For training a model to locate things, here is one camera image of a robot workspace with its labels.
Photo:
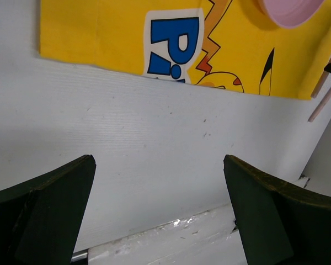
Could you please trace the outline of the yellow cartoon print cloth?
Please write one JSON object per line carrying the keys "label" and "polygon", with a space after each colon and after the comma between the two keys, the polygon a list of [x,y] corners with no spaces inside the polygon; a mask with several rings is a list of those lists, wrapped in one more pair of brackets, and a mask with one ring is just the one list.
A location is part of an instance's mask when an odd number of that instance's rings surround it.
{"label": "yellow cartoon print cloth", "polygon": [[159,80],[309,100],[331,55],[331,1],[281,28],[258,1],[41,1],[39,53]]}

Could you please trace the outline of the fork with pink handle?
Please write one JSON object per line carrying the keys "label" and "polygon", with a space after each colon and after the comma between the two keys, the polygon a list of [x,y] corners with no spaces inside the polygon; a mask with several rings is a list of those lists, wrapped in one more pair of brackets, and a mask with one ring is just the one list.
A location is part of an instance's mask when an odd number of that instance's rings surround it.
{"label": "fork with pink handle", "polygon": [[315,118],[319,115],[319,113],[322,111],[322,109],[326,106],[328,101],[331,99],[331,87],[329,88],[328,92],[325,94],[325,96],[322,98],[322,100],[317,105],[316,109],[313,111],[311,116],[308,119],[308,122],[312,123]]}

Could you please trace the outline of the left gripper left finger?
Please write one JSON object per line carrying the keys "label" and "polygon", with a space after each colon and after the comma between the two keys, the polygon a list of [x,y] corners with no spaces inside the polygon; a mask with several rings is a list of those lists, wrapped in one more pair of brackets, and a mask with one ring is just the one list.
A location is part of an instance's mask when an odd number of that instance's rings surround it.
{"label": "left gripper left finger", "polygon": [[83,155],[0,190],[0,264],[70,264],[95,170]]}

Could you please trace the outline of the pink round plate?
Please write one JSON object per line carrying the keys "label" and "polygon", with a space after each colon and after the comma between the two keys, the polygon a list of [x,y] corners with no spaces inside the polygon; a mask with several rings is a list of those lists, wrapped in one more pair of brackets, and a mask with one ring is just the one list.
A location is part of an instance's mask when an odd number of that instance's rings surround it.
{"label": "pink round plate", "polygon": [[324,0],[261,0],[258,4],[273,23],[281,28],[296,28],[311,19]]}

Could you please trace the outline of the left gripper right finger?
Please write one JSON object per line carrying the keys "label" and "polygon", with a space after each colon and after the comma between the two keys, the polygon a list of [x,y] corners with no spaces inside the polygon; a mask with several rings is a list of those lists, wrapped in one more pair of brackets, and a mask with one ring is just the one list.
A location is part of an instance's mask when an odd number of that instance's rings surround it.
{"label": "left gripper right finger", "polygon": [[248,264],[331,264],[331,197],[234,155],[223,163]]}

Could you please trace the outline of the knife with pink handle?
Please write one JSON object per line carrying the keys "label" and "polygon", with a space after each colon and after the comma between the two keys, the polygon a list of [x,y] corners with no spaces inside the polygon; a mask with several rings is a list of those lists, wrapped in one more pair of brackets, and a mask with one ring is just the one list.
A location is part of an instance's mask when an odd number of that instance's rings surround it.
{"label": "knife with pink handle", "polygon": [[316,98],[316,96],[317,96],[318,93],[320,92],[322,86],[324,85],[324,83],[325,83],[325,81],[326,81],[328,75],[329,75],[328,72],[323,71],[321,77],[319,78],[319,80],[318,80],[318,82],[317,82],[317,84],[316,84],[316,86],[315,86],[315,88],[314,88],[314,90],[313,90],[313,92],[312,92],[312,94],[311,94],[311,98]]}

